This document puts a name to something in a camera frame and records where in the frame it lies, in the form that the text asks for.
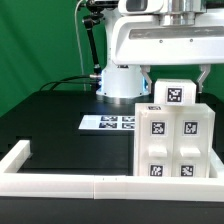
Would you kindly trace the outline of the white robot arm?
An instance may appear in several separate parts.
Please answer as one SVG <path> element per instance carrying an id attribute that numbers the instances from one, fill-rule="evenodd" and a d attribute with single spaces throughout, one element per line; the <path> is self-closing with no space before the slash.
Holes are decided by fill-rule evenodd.
<path id="1" fill-rule="evenodd" d="M 116 66 L 200 66 L 197 89 L 224 63 L 224 0 L 87 0 L 106 19 L 108 59 Z"/>

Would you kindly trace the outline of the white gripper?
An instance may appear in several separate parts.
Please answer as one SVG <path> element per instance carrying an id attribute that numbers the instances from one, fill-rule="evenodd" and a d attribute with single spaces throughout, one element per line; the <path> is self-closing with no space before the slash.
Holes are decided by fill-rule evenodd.
<path id="1" fill-rule="evenodd" d="M 154 16 L 126 16 L 114 26 L 111 57 L 117 65 L 141 65 L 152 92 L 153 65 L 199 66 L 198 92 L 211 71 L 210 64 L 224 63 L 224 13 L 205 13 L 193 26 L 160 26 Z"/>

